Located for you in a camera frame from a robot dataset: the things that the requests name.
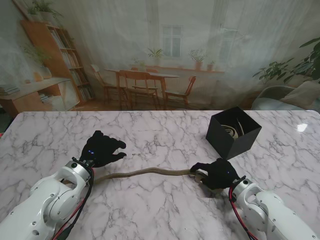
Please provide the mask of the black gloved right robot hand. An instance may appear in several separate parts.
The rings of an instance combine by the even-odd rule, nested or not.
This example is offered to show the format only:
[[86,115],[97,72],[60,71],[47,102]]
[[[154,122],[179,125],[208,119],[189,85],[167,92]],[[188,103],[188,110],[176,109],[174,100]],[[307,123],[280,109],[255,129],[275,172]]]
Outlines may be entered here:
[[231,163],[222,158],[212,163],[197,162],[191,167],[190,172],[195,173],[197,170],[207,172],[207,176],[202,177],[200,181],[211,190],[230,188],[241,179]]

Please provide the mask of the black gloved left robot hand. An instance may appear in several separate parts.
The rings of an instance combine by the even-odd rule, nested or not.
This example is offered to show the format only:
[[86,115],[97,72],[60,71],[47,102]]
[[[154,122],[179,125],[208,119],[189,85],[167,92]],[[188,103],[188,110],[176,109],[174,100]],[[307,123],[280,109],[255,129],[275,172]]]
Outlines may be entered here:
[[104,167],[123,159],[126,153],[118,152],[115,154],[115,151],[126,147],[127,145],[123,141],[96,130],[83,147],[79,161],[93,161],[93,168]]

